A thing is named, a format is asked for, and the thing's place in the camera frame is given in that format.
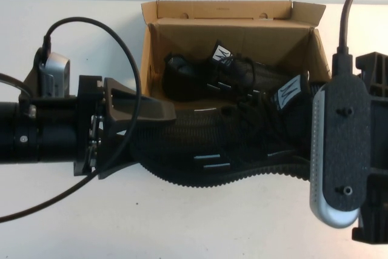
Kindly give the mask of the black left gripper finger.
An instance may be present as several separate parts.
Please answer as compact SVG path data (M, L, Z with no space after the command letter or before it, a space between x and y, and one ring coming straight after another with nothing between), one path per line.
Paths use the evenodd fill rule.
M113 78L104 80L107 127L150 126L176 120L175 106L168 101L137 95Z

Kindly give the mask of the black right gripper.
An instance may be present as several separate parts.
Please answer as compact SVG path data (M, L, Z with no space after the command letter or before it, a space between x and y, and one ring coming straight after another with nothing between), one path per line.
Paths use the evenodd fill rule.
M366 54L356 58L360 78L372 95L372 160L367 196L360 209L354 241L387 240L387 56Z

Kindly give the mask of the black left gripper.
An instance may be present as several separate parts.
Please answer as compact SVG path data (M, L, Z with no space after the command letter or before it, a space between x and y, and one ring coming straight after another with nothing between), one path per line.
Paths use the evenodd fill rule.
M130 143L121 147L126 130L98 130L103 97L102 77L82 75L76 96L39 100L39 160L72 162L75 176L90 174L96 162L99 179L140 164Z

